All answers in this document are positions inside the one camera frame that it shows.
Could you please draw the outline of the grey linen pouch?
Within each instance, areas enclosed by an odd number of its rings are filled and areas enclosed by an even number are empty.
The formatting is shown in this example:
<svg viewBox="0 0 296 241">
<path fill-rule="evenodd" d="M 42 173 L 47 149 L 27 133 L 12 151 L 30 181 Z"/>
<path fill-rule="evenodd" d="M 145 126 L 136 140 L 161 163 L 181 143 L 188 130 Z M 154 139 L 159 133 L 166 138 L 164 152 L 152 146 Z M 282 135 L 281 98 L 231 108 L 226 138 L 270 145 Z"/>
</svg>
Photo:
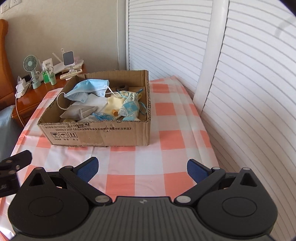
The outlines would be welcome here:
<svg viewBox="0 0 296 241">
<path fill-rule="evenodd" d="M 65 110 L 60 118 L 71 119 L 74 121 L 80 121 L 97 110 L 96 106 L 87 105 L 71 105 L 67 110 Z"/>
</svg>

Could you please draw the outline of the yellow cloth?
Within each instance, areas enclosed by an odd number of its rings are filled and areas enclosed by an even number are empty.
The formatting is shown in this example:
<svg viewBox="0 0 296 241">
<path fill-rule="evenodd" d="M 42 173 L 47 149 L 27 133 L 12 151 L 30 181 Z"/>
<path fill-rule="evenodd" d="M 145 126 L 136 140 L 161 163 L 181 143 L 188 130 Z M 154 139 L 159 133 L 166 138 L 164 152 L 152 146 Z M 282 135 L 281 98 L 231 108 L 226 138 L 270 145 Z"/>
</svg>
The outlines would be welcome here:
<svg viewBox="0 0 296 241">
<path fill-rule="evenodd" d="M 118 111 L 118 116 L 114 116 L 115 118 L 119 118 L 119 110 L 121 109 L 123 103 L 125 101 L 125 98 L 122 96 L 115 96 L 112 95 L 110 97 L 107 98 L 107 105 L 105 106 L 104 109 L 102 109 L 102 113 L 107 113 L 107 114 L 112 114 L 112 110 L 115 109 L 116 111 Z"/>
</svg>

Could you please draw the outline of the blue surgical face mask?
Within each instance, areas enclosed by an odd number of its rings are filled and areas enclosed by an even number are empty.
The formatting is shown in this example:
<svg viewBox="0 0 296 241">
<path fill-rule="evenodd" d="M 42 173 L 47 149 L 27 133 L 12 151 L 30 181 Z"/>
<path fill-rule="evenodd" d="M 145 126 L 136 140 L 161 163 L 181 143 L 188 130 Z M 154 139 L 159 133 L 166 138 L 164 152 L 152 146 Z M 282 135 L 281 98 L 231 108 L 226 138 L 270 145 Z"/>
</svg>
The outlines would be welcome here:
<svg viewBox="0 0 296 241">
<path fill-rule="evenodd" d="M 117 92 L 113 92 L 109 87 L 108 80 L 102 79 L 86 79 L 79 83 L 77 83 L 72 90 L 69 92 L 61 92 L 64 98 L 72 101 L 73 103 L 70 105 L 83 105 L 82 103 L 86 101 L 88 95 L 93 93 L 97 96 L 106 97 L 108 94 L 118 96 Z M 67 110 L 68 108 L 63 108 L 60 106 L 57 97 L 57 105 L 62 110 Z"/>
</svg>

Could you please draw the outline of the orange finger cot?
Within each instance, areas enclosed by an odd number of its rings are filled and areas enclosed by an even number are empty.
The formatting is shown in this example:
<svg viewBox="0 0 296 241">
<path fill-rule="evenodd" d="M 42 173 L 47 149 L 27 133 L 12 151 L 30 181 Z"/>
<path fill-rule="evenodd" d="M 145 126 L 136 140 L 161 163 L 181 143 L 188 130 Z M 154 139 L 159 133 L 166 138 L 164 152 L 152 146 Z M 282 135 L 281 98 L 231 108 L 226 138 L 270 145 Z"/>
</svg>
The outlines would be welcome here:
<svg viewBox="0 0 296 241">
<path fill-rule="evenodd" d="M 118 111 L 116 111 L 115 109 L 113 109 L 113 110 L 112 110 L 112 114 L 113 114 L 114 116 L 118 116 Z"/>
</svg>

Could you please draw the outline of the blue-capped plush toy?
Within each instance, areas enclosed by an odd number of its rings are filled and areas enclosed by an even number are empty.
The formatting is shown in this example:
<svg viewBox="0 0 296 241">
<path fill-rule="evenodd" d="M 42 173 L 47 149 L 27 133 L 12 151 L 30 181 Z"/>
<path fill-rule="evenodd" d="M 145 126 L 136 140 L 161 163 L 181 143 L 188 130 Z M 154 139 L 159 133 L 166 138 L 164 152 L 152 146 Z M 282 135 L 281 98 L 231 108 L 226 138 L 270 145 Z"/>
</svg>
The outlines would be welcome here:
<svg viewBox="0 0 296 241">
<path fill-rule="evenodd" d="M 140 119 L 136 116 L 126 116 L 122 119 L 122 121 L 140 121 Z"/>
</svg>

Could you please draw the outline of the orange checked tablecloth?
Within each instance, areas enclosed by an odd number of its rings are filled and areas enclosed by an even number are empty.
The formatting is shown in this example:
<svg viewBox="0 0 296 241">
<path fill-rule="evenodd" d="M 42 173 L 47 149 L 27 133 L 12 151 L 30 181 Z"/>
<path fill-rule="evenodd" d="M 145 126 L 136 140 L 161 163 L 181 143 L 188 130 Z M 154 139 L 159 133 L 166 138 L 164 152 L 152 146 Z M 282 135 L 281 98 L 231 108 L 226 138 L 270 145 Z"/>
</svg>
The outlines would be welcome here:
<svg viewBox="0 0 296 241">
<path fill-rule="evenodd" d="M 30 166 L 18 172 L 23 182 L 31 171 L 44 167 L 57 171 L 76 166 L 89 157 L 99 159 L 99 172 L 90 183 L 112 198 L 121 196 L 169 196 L 175 198 L 193 186 L 187 174 L 187 161 L 205 166 L 218 162 L 198 112 L 177 77 L 152 80 L 151 134 L 148 146 L 141 147 L 63 147 L 53 146 L 37 122 L 45 109 L 59 96 L 59 90 L 46 94 L 22 131 L 13 153 L 29 150 Z"/>
</svg>

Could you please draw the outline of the brown cardboard box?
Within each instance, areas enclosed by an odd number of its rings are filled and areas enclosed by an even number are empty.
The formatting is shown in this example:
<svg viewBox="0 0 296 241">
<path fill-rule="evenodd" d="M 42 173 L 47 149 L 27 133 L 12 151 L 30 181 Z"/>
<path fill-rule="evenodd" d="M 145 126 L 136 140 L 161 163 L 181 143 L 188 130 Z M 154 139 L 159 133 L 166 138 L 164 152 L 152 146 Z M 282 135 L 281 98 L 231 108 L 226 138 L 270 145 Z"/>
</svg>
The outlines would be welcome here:
<svg viewBox="0 0 296 241">
<path fill-rule="evenodd" d="M 142 94 L 141 112 L 137 120 L 65 122 L 61 115 L 71 101 L 63 94 L 86 79 L 108 80 L 112 90 L 127 85 L 132 92 Z M 53 145 L 61 146 L 147 146 L 151 130 L 151 95 L 149 73 L 146 70 L 113 70 L 83 73 L 73 77 L 64 86 L 61 95 L 46 108 L 38 126 Z"/>
</svg>

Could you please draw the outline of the blue tassel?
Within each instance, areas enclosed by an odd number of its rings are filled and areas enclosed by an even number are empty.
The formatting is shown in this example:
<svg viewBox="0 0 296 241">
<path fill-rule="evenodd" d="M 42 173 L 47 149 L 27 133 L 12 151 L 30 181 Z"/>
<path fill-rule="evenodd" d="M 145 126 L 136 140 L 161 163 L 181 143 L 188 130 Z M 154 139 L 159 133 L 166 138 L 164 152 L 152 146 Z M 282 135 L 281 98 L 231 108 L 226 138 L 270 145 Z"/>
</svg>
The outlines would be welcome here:
<svg viewBox="0 0 296 241">
<path fill-rule="evenodd" d="M 115 117 L 113 115 L 107 114 L 107 113 L 93 112 L 91 115 L 94 116 L 99 121 L 112 121 L 112 120 L 115 120 Z"/>
</svg>

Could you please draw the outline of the white folded tissue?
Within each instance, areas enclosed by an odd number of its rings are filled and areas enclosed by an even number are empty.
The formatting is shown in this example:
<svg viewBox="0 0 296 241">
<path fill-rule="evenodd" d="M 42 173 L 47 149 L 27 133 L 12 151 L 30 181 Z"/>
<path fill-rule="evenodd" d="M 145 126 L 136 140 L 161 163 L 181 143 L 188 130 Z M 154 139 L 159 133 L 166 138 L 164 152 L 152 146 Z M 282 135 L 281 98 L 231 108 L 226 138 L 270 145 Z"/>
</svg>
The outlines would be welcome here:
<svg viewBox="0 0 296 241">
<path fill-rule="evenodd" d="M 107 105 L 107 98 L 90 93 L 86 101 L 82 104 L 86 106 L 95 106 L 97 107 L 96 112 L 101 112 Z"/>
</svg>

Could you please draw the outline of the orange wooden headboard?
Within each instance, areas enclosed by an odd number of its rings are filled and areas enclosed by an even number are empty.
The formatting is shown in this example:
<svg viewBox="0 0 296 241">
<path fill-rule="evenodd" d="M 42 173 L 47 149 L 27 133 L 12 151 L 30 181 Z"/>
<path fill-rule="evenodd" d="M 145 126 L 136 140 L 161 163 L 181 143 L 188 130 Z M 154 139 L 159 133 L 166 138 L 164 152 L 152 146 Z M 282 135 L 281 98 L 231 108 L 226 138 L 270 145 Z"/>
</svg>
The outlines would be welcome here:
<svg viewBox="0 0 296 241">
<path fill-rule="evenodd" d="M 15 80 L 11 71 L 5 48 L 8 33 L 8 21 L 0 20 L 0 106 L 1 110 L 13 105 L 15 102 Z"/>
</svg>

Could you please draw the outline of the white power strip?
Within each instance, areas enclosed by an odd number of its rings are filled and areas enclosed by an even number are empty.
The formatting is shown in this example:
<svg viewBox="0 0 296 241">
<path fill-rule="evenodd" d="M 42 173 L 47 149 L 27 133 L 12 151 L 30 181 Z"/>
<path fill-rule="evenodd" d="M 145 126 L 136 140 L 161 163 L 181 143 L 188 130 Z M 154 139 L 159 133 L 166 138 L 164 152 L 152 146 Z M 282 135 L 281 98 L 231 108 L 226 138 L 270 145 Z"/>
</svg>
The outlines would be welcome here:
<svg viewBox="0 0 296 241">
<path fill-rule="evenodd" d="M 18 76 L 15 94 L 16 99 L 19 99 L 20 97 L 24 96 L 30 85 L 30 82 L 27 82 L 24 78 Z"/>
</svg>

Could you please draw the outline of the brown hair scrunchie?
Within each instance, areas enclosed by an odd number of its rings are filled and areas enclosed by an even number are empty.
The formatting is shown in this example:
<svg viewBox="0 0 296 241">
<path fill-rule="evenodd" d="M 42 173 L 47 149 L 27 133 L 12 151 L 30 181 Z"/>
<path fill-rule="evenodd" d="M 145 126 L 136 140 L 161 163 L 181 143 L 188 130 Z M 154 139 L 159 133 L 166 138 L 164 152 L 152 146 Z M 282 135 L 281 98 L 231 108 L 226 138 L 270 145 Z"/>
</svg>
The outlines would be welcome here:
<svg viewBox="0 0 296 241">
<path fill-rule="evenodd" d="M 120 92 L 120 91 L 128 91 L 129 90 L 129 86 L 128 85 L 120 85 L 118 87 L 116 87 L 116 91 Z"/>
</svg>

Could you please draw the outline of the green bottle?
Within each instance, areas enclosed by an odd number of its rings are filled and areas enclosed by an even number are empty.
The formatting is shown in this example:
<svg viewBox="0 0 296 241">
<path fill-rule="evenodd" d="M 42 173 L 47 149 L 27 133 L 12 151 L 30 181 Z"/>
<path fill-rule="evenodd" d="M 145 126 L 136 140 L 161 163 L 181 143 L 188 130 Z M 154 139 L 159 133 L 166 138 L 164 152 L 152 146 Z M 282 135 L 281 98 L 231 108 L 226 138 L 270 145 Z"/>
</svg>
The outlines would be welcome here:
<svg viewBox="0 0 296 241">
<path fill-rule="evenodd" d="M 43 75 L 43 82 L 49 83 L 50 80 L 49 80 L 48 74 L 46 72 L 46 68 L 43 64 L 42 64 L 42 75 Z"/>
</svg>

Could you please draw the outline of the grey small screen device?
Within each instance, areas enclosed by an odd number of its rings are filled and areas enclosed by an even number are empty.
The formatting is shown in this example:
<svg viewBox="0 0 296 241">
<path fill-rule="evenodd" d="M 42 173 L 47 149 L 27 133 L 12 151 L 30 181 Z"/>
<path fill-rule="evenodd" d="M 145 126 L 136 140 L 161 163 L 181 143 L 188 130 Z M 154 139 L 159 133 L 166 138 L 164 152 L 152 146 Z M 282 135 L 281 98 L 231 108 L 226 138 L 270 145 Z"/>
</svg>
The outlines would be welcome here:
<svg viewBox="0 0 296 241">
<path fill-rule="evenodd" d="M 61 48 L 61 52 L 62 52 L 64 66 L 68 67 L 70 71 L 72 71 L 73 66 L 75 65 L 74 52 L 73 51 L 66 52 L 63 48 Z"/>
</svg>

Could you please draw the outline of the green desk fan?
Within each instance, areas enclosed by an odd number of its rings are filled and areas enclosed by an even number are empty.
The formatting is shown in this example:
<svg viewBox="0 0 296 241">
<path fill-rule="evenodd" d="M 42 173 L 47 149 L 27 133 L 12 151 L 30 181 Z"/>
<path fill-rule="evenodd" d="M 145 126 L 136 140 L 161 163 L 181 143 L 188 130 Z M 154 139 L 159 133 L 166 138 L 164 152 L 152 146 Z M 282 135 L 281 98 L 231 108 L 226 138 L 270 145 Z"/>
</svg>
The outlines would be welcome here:
<svg viewBox="0 0 296 241">
<path fill-rule="evenodd" d="M 34 55 L 28 55 L 23 61 L 23 68 L 25 71 L 31 74 L 31 85 L 33 89 L 37 89 L 41 86 L 39 80 L 40 72 L 37 71 L 37 57 Z"/>
</svg>

